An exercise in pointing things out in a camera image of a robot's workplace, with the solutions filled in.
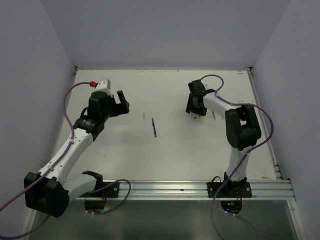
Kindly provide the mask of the purple gel pen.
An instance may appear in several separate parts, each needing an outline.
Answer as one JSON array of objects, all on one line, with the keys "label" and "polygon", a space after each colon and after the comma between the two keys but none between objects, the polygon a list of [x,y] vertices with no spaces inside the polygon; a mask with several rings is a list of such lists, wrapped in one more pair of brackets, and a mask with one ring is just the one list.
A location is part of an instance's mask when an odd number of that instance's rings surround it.
[{"label": "purple gel pen", "polygon": [[156,138],[156,137],[157,137],[157,131],[156,131],[155,120],[154,120],[153,117],[151,118],[151,124],[152,124],[152,129],[153,129],[154,137]]}]

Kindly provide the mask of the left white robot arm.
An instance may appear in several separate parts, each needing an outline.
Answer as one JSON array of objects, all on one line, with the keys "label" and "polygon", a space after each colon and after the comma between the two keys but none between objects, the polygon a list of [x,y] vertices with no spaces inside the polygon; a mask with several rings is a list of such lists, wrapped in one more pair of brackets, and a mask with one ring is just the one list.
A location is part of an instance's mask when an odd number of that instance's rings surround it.
[{"label": "left white robot arm", "polygon": [[118,186],[118,181],[105,184],[99,173],[86,170],[80,177],[68,181],[67,176],[82,153],[104,130],[112,117],[129,113],[130,104],[124,93],[117,91],[119,103],[105,91],[94,91],[80,117],[71,126],[71,134],[56,155],[37,173],[24,178],[25,204],[28,208],[58,218],[70,202],[84,195],[99,196]]}]

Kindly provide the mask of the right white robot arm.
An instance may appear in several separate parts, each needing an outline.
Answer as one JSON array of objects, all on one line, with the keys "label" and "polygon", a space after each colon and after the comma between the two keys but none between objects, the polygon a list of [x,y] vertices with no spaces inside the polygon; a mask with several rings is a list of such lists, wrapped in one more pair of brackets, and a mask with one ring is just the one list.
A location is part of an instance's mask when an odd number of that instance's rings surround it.
[{"label": "right white robot arm", "polygon": [[225,120],[231,154],[222,189],[227,196],[235,196],[247,181],[248,151],[262,136],[256,111],[251,105],[239,105],[223,99],[214,89],[207,89],[200,79],[190,82],[188,88],[188,114],[204,117],[210,110]]}]

